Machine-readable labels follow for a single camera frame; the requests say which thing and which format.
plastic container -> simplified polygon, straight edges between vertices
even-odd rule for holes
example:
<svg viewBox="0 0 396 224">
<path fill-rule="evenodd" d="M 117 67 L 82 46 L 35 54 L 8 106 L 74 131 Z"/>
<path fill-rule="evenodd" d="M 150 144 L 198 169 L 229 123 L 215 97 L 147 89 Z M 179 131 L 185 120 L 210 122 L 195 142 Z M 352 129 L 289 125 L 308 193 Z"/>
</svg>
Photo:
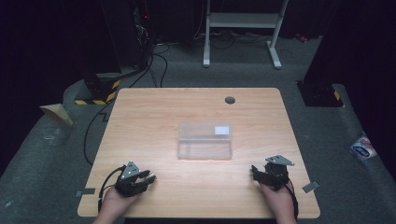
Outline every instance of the plastic container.
<svg viewBox="0 0 396 224">
<path fill-rule="evenodd" d="M 177 157 L 180 160 L 230 160 L 232 156 L 230 123 L 179 123 Z"/>
</svg>

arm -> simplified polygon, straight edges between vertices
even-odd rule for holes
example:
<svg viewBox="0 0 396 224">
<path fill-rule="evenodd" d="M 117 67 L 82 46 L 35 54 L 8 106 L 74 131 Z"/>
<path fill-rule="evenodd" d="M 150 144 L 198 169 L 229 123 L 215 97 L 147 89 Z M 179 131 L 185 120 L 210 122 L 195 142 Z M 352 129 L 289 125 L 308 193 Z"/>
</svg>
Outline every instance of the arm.
<svg viewBox="0 0 396 224">
<path fill-rule="evenodd" d="M 94 224 L 111 224 L 126 210 L 137 201 L 140 194 L 133 197 L 124 198 L 117 193 L 117 190 L 112 187 L 109 189 L 103 200 L 102 208 L 96 217 Z"/>
<path fill-rule="evenodd" d="M 294 207 L 290 193 L 287 189 L 282 188 L 278 191 L 273 191 L 271 187 L 260 184 L 264 198 L 274 213 L 277 224 L 296 224 L 294 218 Z"/>
</svg>

light wood desk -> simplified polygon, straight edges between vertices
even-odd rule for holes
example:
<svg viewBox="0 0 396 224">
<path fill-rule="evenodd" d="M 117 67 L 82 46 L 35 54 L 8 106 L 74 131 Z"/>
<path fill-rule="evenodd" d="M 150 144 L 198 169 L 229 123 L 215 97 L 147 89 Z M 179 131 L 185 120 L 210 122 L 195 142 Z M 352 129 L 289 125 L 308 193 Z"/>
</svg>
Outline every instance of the light wood desk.
<svg viewBox="0 0 396 224">
<path fill-rule="evenodd" d="M 233 105 L 225 103 L 232 96 Z M 229 161 L 177 159 L 178 124 L 228 121 L 233 157 Z M 272 217 L 250 166 L 264 171 L 265 158 L 282 155 L 288 166 L 301 218 L 319 216 L 313 191 L 288 114 L 277 89 L 123 89 L 111 113 L 78 214 L 97 215 L 99 190 L 117 167 L 133 161 L 157 176 L 126 217 L 264 218 Z M 119 173 L 107 184 L 113 184 Z"/>
</svg>

white sticker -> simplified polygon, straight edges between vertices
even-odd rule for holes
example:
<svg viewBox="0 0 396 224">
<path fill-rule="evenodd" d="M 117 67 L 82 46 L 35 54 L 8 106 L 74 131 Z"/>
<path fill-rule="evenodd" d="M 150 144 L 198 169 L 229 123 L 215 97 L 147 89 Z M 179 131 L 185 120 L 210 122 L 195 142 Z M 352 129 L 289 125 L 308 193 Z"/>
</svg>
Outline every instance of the white sticker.
<svg viewBox="0 0 396 224">
<path fill-rule="evenodd" d="M 230 134 L 230 127 L 217 126 L 217 127 L 215 127 L 215 134 Z"/>
</svg>

